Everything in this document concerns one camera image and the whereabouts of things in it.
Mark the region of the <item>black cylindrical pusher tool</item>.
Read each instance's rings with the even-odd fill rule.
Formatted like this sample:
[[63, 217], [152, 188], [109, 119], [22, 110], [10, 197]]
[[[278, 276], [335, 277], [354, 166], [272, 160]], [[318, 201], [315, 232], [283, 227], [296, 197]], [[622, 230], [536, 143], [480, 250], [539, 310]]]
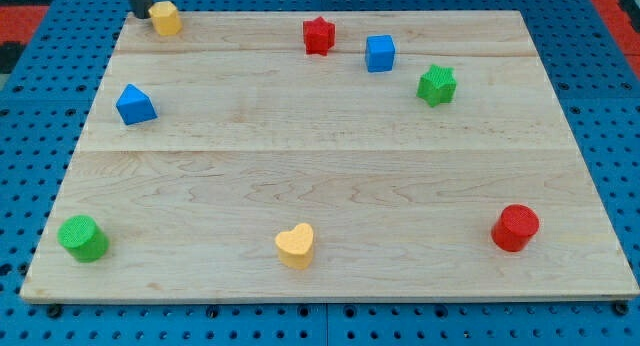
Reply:
[[153, 0], [128, 0], [131, 12], [138, 19], [148, 19], [150, 17], [149, 9], [153, 6]]

